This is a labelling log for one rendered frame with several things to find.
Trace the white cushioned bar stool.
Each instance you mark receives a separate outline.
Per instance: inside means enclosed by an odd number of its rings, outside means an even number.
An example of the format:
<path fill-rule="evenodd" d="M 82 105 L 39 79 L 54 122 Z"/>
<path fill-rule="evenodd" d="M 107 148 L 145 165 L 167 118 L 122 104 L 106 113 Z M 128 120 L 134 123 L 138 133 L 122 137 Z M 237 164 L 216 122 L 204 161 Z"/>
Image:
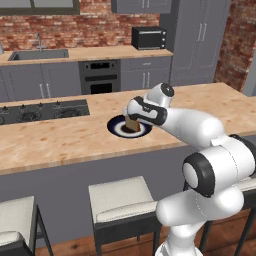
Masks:
<path fill-rule="evenodd" d="M 157 202 L 142 176 L 90 185 L 89 199 L 97 256 L 101 246 L 152 233 L 152 256 L 159 246 L 162 224 L 156 217 Z"/>
<path fill-rule="evenodd" d="M 36 256 L 36 241 L 43 239 L 54 256 L 34 196 L 0 203 L 0 256 Z"/>
<path fill-rule="evenodd" d="M 244 180 L 237 183 L 237 186 L 240 188 L 240 190 L 243 192 L 243 195 L 244 195 L 244 206 L 242 210 L 245 210 L 245 209 L 251 209 L 251 210 L 247 218 L 246 224 L 244 226 L 240 240 L 238 242 L 234 256 L 240 255 L 240 252 L 243 248 L 243 245 L 246 241 L 246 238 L 250 232 L 250 229 L 256 217 L 256 177 L 245 178 Z M 199 250 L 201 251 L 201 253 L 204 252 L 204 248 L 206 246 L 206 242 L 207 242 L 212 224 L 213 224 L 213 221 L 207 221 L 204 224 L 203 233 L 201 236 L 201 241 L 199 246 Z"/>

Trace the grey sink tap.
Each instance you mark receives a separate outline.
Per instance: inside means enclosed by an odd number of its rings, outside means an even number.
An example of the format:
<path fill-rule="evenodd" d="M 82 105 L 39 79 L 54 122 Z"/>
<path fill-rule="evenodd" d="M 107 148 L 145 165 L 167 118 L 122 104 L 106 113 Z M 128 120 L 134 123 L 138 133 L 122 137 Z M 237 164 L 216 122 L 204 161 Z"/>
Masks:
<path fill-rule="evenodd" d="M 38 49 L 40 52 L 43 52 L 43 50 L 46 49 L 47 47 L 42 45 L 42 43 L 41 43 L 41 38 L 40 38 L 40 34 L 39 34 L 39 33 L 36 33 L 36 38 L 38 39 L 38 46 L 37 46 L 37 49 Z"/>

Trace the black toaster oven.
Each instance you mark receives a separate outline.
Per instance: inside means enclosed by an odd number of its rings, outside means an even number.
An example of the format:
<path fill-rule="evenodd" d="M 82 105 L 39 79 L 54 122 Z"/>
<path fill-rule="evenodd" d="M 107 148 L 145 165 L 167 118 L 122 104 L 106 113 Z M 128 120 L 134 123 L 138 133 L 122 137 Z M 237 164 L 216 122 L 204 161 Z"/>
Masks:
<path fill-rule="evenodd" d="M 158 26 L 133 27 L 131 44 L 137 50 L 164 49 L 167 31 Z"/>

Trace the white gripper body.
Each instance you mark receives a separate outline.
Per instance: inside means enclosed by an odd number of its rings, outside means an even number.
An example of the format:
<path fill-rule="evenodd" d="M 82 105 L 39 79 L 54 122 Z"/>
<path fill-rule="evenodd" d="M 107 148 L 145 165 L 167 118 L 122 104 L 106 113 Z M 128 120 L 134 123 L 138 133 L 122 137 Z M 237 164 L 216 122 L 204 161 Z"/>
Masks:
<path fill-rule="evenodd" d="M 144 119 L 143 104 L 144 101 L 142 97 L 133 98 L 129 101 L 128 105 L 123 108 L 123 115 L 128 116 L 133 121 Z"/>

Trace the grey base cupboards with drawer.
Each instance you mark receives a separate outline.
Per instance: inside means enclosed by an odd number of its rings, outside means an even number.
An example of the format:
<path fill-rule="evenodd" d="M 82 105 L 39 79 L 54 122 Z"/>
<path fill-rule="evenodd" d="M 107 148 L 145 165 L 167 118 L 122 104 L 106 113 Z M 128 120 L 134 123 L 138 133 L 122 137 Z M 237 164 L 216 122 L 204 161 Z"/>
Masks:
<path fill-rule="evenodd" d="M 171 61 L 171 56 L 122 59 L 121 90 L 150 89 L 168 83 Z"/>

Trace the black gas hob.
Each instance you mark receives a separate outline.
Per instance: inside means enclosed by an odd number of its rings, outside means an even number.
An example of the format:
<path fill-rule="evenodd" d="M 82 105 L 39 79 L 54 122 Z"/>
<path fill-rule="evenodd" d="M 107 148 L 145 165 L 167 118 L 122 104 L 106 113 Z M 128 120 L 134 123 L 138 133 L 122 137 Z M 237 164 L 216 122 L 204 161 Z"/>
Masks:
<path fill-rule="evenodd" d="M 0 107 L 0 125 L 89 115 L 86 99 Z"/>

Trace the brown toasted bread slice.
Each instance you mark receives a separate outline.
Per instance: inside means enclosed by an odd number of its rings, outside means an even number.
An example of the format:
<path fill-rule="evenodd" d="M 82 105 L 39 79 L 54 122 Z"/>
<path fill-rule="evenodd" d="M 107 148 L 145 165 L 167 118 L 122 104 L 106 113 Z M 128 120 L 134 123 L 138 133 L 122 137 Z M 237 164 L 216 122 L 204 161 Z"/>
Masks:
<path fill-rule="evenodd" d="M 134 132 L 140 131 L 140 124 L 138 121 L 132 120 L 129 116 L 125 117 L 126 127 Z"/>

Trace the black built-in oven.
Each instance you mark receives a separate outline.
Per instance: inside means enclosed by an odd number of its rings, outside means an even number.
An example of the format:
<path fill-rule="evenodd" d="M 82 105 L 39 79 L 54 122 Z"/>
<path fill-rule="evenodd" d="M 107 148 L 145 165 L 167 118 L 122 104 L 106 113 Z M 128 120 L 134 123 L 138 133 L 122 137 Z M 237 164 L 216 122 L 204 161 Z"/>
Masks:
<path fill-rule="evenodd" d="M 78 66 L 83 94 L 120 91 L 119 60 L 80 61 Z"/>

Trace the grey tall cupboard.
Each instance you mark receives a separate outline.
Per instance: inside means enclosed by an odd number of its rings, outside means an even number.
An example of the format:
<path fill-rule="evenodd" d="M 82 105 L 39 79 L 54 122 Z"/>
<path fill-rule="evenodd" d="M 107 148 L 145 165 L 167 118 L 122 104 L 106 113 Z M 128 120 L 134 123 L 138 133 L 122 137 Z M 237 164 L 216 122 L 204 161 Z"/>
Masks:
<path fill-rule="evenodd" d="M 231 0 L 172 0 L 160 15 L 167 30 L 166 49 L 173 53 L 170 84 L 212 83 Z"/>

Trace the grey wall cupboard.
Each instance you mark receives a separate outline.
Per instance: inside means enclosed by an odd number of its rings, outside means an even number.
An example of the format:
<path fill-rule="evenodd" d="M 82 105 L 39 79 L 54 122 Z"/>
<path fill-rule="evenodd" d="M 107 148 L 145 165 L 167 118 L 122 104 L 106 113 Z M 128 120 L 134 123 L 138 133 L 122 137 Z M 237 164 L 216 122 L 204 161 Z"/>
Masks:
<path fill-rule="evenodd" d="M 171 11 L 172 0 L 111 0 L 116 14 L 165 14 Z"/>

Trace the dark blue white plate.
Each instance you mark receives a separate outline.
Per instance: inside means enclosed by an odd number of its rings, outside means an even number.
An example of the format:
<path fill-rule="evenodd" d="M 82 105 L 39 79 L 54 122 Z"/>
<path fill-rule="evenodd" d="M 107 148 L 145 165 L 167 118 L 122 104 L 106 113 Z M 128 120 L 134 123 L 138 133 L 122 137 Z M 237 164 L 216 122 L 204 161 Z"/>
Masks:
<path fill-rule="evenodd" d="M 110 133 L 118 137 L 131 139 L 143 137 L 149 134 L 152 130 L 152 126 L 141 123 L 140 131 L 135 132 L 126 126 L 125 117 L 123 115 L 117 115 L 108 121 L 107 129 Z"/>

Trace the grey base cupboards under sink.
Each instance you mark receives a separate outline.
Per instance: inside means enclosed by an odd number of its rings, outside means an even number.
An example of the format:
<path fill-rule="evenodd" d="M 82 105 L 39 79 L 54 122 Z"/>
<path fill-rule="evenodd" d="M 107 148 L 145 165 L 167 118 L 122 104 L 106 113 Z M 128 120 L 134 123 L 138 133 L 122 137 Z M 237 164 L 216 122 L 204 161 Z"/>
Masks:
<path fill-rule="evenodd" d="M 77 62 L 2 66 L 0 71 L 11 101 L 81 94 Z"/>

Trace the grey kitchen island base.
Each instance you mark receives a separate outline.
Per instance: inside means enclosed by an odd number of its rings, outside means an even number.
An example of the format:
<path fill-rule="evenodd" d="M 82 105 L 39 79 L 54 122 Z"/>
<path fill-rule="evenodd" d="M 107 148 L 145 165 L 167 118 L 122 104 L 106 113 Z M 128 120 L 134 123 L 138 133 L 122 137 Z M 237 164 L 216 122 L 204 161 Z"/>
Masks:
<path fill-rule="evenodd" d="M 102 160 L 0 176 L 0 202 L 34 196 L 51 243 L 93 233 L 88 187 L 142 176 L 155 200 L 183 189 L 183 160 L 193 146 L 129 154 Z"/>

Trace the dark framed window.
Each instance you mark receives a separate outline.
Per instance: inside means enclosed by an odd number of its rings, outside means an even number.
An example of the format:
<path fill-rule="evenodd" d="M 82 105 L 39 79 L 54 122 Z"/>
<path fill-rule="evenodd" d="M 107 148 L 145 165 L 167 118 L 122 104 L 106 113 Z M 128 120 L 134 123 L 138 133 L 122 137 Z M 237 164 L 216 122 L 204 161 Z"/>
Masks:
<path fill-rule="evenodd" d="M 76 15 L 79 0 L 0 0 L 0 16 Z"/>

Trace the grey sink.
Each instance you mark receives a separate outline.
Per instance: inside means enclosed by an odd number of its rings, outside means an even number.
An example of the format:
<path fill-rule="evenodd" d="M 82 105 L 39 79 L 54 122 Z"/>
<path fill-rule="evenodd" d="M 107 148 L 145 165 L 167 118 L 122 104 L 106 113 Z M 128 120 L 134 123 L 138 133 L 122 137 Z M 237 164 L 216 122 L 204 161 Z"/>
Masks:
<path fill-rule="evenodd" d="M 67 49 L 43 51 L 16 51 L 11 54 L 11 56 L 9 57 L 9 61 L 54 59 L 68 57 L 69 53 Z"/>

